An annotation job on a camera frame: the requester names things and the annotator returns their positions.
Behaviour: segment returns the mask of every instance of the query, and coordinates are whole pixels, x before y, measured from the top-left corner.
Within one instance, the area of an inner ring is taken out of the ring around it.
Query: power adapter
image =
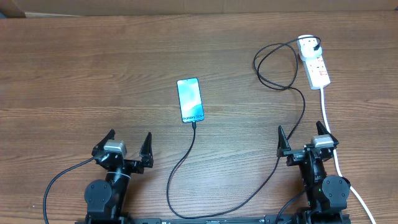
[[[312,35],[301,35],[302,37],[313,37]],[[330,78],[326,65],[322,58],[322,47],[314,49],[318,44],[316,38],[306,38],[297,41],[300,58],[303,61],[305,73],[312,90],[319,90],[330,84]]]

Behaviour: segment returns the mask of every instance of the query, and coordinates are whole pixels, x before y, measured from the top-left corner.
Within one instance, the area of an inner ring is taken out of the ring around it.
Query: wooden surface
[[[322,38],[332,79],[326,106],[343,174],[377,222],[398,223],[397,23],[395,11],[0,20],[0,223],[43,223],[47,184],[89,158],[111,128],[129,159],[138,159],[147,132],[153,134],[154,168],[133,175],[126,210],[175,218],[165,185],[192,140],[176,89],[188,77],[199,78],[206,120],[174,176],[172,204],[183,215],[204,215],[241,203],[275,164],[278,125],[290,131],[302,109],[296,92],[258,82],[252,58],[262,46],[302,34]],[[262,66],[281,83],[293,70],[290,50]],[[290,140],[301,147],[322,119],[319,91],[310,90],[301,63],[294,87],[307,101]],[[336,174],[333,161],[325,166]],[[104,176],[91,163],[56,181],[47,204],[51,223],[81,220],[85,187]],[[277,213],[300,190],[299,168],[282,159],[266,187],[224,217]],[[303,198],[287,212],[305,204]],[[345,213],[353,223],[369,223],[353,194]]]

